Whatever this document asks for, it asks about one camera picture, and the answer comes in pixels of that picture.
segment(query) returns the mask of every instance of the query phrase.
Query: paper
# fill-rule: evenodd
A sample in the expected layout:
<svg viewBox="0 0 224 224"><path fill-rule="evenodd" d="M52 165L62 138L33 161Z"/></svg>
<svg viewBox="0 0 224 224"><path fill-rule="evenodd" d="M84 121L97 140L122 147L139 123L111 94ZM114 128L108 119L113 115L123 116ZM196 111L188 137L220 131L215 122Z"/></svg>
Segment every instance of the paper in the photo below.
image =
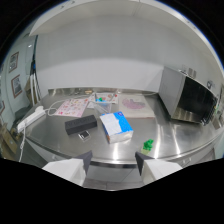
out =
<svg viewBox="0 0 224 224"><path fill-rule="evenodd" d="M155 117L153 110L142 95L119 94L119 110L124 113L125 117Z"/></svg>
<svg viewBox="0 0 224 224"><path fill-rule="evenodd" d="M112 103L118 104L118 95L113 93L96 93L96 98L102 98L102 100L110 101Z"/></svg>
<svg viewBox="0 0 224 224"><path fill-rule="evenodd" d="M54 113L58 116L82 117L88 104L88 99L71 99L65 101Z"/></svg>
<svg viewBox="0 0 224 224"><path fill-rule="evenodd" d="M103 122L109 136L118 134L122 131L119 121L116 119L114 114L100 116L100 119Z"/></svg>
<svg viewBox="0 0 224 224"><path fill-rule="evenodd" d="M96 99L102 98L102 100L118 104L118 95L113 93L92 93L89 97L89 104L87 108L94 108L92 102L96 102Z"/></svg>

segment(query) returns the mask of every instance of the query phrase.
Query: green object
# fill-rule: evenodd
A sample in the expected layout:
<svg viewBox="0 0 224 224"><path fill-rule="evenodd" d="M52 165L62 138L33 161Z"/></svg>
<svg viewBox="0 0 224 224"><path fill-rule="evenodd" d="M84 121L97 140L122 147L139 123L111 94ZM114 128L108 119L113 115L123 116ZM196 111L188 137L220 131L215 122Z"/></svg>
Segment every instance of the green object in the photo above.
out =
<svg viewBox="0 0 224 224"><path fill-rule="evenodd" d="M152 143L153 142L154 141L152 139L149 139L148 141L144 142L143 149L150 151L152 149Z"/></svg>

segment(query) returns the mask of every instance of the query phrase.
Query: cable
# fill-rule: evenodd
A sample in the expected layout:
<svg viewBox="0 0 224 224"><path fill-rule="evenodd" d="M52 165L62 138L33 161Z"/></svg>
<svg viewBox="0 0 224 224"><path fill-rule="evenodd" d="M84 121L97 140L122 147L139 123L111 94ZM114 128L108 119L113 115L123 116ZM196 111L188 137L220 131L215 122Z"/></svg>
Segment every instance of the cable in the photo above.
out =
<svg viewBox="0 0 224 224"><path fill-rule="evenodd" d="M46 109L46 110L50 110L50 109ZM46 110L44 110L44 111L46 111ZM51 110L57 110L57 108L51 108Z"/></svg>
<svg viewBox="0 0 224 224"><path fill-rule="evenodd" d="M38 94L37 94L37 81L36 81L36 73L35 72L34 72L33 79L34 79L34 88L35 88L35 94L36 94L37 102L40 102Z"/></svg>
<svg viewBox="0 0 224 224"><path fill-rule="evenodd" d="M39 94L39 98L41 100L41 93L40 93L40 89L39 89L39 85L38 85L38 80L37 80L37 91L38 91L38 94Z"/></svg>
<svg viewBox="0 0 224 224"><path fill-rule="evenodd" d="M24 147L25 139L26 139L26 119L24 120L24 122L25 122L25 125L24 125L24 133L23 133L23 141L22 141L22 143L20 145L21 154L20 154L19 162L21 162L21 159L22 159L23 147Z"/></svg>
<svg viewBox="0 0 224 224"><path fill-rule="evenodd" d="M34 106L35 103L34 103L34 98L33 98L33 75L30 76L30 88L31 88L32 102L33 102L33 106Z"/></svg>

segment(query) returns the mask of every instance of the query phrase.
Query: black device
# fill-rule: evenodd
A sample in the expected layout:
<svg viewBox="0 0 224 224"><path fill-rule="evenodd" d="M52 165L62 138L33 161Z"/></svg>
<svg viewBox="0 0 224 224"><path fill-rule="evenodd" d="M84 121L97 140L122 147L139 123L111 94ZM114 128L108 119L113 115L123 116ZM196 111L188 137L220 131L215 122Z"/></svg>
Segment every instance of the black device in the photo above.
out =
<svg viewBox="0 0 224 224"><path fill-rule="evenodd" d="M199 81L180 70L164 67L159 88L161 97L172 119L206 125L212 119L217 97Z"/></svg>
<svg viewBox="0 0 224 224"><path fill-rule="evenodd" d="M68 135L94 127L97 127L97 120L94 115L65 122L65 130Z"/></svg>

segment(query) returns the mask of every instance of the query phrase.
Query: power strip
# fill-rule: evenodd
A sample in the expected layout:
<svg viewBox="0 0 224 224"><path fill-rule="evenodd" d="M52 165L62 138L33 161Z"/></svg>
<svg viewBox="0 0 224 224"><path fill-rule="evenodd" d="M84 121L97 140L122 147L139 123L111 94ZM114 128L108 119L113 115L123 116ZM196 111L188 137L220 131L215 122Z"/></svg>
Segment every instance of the power strip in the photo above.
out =
<svg viewBox="0 0 224 224"><path fill-rule="evenodd" d="M20 122L17 126L17 132L20 133L25 125L26 127L36 121L38 118L42 117L45 114L45 110L38 110L32 113L29 117L25 118L22 122Z"/></svg>

